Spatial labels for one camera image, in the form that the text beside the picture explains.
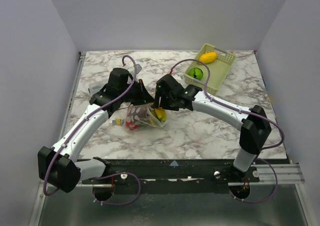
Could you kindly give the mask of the yellow toy banana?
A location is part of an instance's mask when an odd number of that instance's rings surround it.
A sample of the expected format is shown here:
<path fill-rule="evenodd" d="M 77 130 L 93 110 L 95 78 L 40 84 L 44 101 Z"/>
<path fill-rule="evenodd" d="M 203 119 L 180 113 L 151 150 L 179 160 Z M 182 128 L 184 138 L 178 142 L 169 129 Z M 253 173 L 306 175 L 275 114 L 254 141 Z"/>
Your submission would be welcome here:
<path fill-rule="evenodd" d="M 165 122 L 167 120 L 167 113 L 162 108 L 155 108 L 151 110 L 151 113 L 154 117 L 156 117 L 161 122 Z"/>

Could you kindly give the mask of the dark red toy apple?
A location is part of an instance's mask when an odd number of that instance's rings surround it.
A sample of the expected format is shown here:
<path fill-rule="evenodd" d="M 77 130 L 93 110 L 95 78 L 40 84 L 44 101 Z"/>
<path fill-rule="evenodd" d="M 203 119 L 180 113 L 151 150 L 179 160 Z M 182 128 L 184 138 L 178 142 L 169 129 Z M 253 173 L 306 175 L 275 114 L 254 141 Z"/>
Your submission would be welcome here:
<path fill-rule="evenodd" d="M 148 117 L 147 107 L 137 107 L 134 112 L 134 119 L 145 120 Z"/>

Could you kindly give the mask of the clear zip top bag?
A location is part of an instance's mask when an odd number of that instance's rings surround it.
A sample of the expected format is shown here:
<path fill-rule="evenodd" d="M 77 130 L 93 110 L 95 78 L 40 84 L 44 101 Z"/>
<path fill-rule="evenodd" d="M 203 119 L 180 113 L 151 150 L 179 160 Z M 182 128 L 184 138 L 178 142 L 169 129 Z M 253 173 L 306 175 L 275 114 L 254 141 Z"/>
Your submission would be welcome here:
<path fill-rule="evenodd" d="M 153 103 L 130 105 L 124 119 L 124 126 L 129 131 L 142 127 L 162 128 L 168 123 L 165 109 L 155 108 Z"/>

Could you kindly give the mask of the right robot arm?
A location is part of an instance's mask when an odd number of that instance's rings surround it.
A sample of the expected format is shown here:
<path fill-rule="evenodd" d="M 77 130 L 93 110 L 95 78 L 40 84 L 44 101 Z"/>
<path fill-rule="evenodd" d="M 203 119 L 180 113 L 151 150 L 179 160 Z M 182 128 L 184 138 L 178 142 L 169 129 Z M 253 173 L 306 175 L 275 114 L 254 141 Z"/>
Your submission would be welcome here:
<path fill-rule="evenodd" d="M 237 129 L 240 132 L 240 151 L 230 169 L 231 178 L 237 182 L 247 178 L 250 165 L 260 154 L 272 130 L 261 106 L 242 107 L 210 94 L 206 95 L 194 85 L 184 88 L 170 74 L 164 75 L 156 83 L 154 107 L 202 112 Z"/>

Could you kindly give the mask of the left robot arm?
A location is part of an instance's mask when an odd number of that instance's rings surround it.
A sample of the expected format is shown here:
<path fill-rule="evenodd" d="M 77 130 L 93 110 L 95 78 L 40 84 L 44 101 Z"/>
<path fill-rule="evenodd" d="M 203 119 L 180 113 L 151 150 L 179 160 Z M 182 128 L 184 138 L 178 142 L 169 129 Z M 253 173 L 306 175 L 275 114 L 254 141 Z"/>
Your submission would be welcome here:
<path fill-rule="evenodd" d="M 37 154 L 40 179 L 66 193 L 81 180 L 95 178 L 99 183 L 110 180 L 111 171 L 101 159 L 94 159 L 93 168 L 84 169 L 76 161 L 96 130 L 104 124 L 122 103 L 143 105 L 153 102 L 143 81 L 137 79 L 141 66 L 114 68 L 108 82 L 91 96 L 83 115 L 51 148 L 42 147 Z"/>

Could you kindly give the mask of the red toy bell pepper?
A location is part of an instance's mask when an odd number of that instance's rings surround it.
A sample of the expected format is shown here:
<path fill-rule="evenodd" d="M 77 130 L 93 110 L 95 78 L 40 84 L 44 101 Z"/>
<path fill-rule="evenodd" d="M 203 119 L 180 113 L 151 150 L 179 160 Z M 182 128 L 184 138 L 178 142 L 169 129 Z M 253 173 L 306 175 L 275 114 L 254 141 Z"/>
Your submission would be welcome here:
<path fill-rule="evenodd" d="M 139 124 L 136 124 L 134 122 L 125 122 L 125 128 L 129 131 L 135 131 L 140 127 Z"/>

